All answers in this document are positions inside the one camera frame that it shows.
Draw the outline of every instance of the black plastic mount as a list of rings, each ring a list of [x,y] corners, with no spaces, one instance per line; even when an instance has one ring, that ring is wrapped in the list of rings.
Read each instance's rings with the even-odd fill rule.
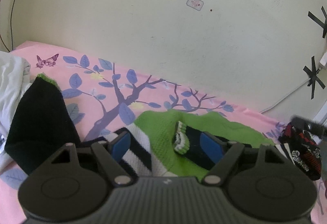
[[[36,169],[18,192],[26,224],[310,223],[316,187],[272,146],[225,143],[226,153],[199,183],[132,180],[109,144],[77,150],[66,144]]]

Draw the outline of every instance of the black sock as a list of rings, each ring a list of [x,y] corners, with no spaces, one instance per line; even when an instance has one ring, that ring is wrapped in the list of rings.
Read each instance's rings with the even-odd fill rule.
[[[81,143],[63,96],[37,77],[18,104],[4,149],[30,174],[68,142]]]

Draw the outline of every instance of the blue gripper pad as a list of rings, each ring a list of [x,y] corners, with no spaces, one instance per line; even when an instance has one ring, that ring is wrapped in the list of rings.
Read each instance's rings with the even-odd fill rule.
[[[121,138],[116,138],[112,145],[111,156],[117,162],[120,162],[127,150],[130,148],[130,134],[126,133]]]
[[[221,145],[212,140],[205,133],[200,135],[200,146],[213,163],[217,163],[223,156],[224,151]]]

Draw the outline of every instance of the yellow flower print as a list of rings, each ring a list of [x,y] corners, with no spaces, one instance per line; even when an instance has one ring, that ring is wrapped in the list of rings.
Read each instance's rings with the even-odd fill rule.
[[[141,109],[144,108],[144,105],[143,105],[143,103],[141,103],[141,102],[133,102],[133,103],[130,105],[130,108],[131,108],[132,110],[141,110]]]
[[[98,73],[92,73],[92,74],[90,74],[90,76],[92,79],[95,79],[95,80],[102,80],[104,78],[104,76],[102,76],[101,74],[98,74]]]

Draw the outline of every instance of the ribbed plastic surface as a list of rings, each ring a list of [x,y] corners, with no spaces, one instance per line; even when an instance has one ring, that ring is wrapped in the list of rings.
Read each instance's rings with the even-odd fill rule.
[[[195,178],[140,178],[117,188],[104,205],[83,219],[67,224],[272,224],[253,219],[226,200],[219,188],[206,187]],[[287,222],[308,224],[306,219]],[[27,220],[25,224],[46,224]]]

